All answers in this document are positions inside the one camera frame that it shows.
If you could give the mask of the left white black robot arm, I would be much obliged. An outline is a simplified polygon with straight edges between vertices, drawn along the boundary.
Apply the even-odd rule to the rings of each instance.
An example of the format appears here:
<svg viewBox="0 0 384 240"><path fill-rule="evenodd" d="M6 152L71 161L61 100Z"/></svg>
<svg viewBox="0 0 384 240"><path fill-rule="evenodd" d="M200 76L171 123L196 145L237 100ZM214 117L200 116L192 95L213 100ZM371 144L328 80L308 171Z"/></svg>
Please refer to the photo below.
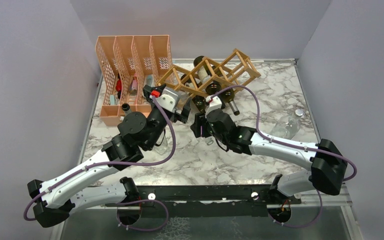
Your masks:
<svg viewBox="0 0 384 240"><path fill-rule="evenodd" d="M58 177L48 181L34 179L28 183L31 201L26 210L33 212L32 221L49 228L79 210L105 204L129 206L143 202L130 177L107 186L93 186L98 180L130 166L143 166L143 152L155 147L165 129L173 130L173 123L177 121L188 121L191 101L187 99L183 108L178 109L179 92L166 85L146 85L143 94L151 104L148 115L123 104L125 117L118 125L119 133L92 157Z"/></svg>

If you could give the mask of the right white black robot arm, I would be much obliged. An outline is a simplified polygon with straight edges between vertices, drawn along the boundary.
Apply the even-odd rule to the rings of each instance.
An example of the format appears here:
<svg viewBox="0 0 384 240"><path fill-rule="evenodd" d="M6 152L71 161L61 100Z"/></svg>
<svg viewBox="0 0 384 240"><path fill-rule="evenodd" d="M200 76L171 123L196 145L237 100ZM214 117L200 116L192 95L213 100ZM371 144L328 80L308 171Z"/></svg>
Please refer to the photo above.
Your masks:
<svg viewBox="0 0 384 240"><path fill-rule="evenodd" d="M302 167L300 172L275 177L268 196L276 204L310 190L331 196L341 191L348 164L328 139L313 143L260 135L255 128L236 125L221 109L195 114L190 129L196 138L214 137L234 153L272 157Z"/></svg>

